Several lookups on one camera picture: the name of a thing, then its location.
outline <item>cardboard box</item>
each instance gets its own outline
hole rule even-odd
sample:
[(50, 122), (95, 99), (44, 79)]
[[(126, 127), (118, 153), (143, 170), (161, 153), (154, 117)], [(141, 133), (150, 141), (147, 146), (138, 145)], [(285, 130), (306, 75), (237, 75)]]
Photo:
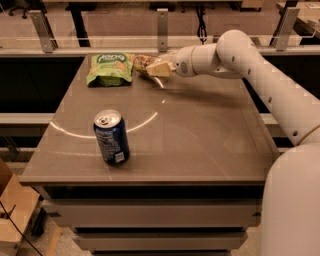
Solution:
[[(25, 233), (39, 201), (31, 187), (23, 187), (17, 175), (0, 158), (0, 201), (18, 229)], [(22, 241), (21, 234), (0, 206), (0, 256), (15, 256)]]
[(0, 196), (6, 188), (9, 180), (12, 177), (12, 172), (5, 162), (0, 158)]

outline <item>black panel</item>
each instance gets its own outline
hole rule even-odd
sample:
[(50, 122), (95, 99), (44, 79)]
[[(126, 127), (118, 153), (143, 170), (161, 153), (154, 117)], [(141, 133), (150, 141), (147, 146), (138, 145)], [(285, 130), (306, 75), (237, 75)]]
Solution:
[(263, 186), (57, 186), (52, 199), (261, 199)]
[(0, 113), (54, 113), (83, 59), (0, 58)]

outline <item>gray table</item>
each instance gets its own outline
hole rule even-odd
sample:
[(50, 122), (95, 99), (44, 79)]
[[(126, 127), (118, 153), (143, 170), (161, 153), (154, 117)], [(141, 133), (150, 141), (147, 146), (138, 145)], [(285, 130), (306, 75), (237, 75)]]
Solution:
[[(164, 88), (133, 72), (129, 86), (88, 88), (90, 57), (20, 178), (58, 225), (92, 252), (238, 248), (258, 225), (277, 149), (241, 80), (173, 76)], [(96, 113), (124, 117), (131, 156), (106, 164)]]

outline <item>can lid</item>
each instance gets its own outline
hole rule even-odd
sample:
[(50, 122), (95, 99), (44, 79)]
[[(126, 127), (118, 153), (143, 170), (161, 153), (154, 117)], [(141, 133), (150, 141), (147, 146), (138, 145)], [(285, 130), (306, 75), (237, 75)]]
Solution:
[(116, 126), (121, 120), (121, 114), (117, 110), (107, 109), (99, 112), (94, 117), (94, 123), (101, 128)]

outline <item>snack bag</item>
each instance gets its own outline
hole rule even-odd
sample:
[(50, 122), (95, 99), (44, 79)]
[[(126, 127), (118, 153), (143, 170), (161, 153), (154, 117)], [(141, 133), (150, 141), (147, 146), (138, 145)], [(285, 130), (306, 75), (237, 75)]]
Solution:
[(114, 52), (94, 55), (91, 58), (91, 68), (87, 75), (87, 85), (94, 81), (104, 86), (118, 86), (123, 81), (132, 81), (134, 54)]

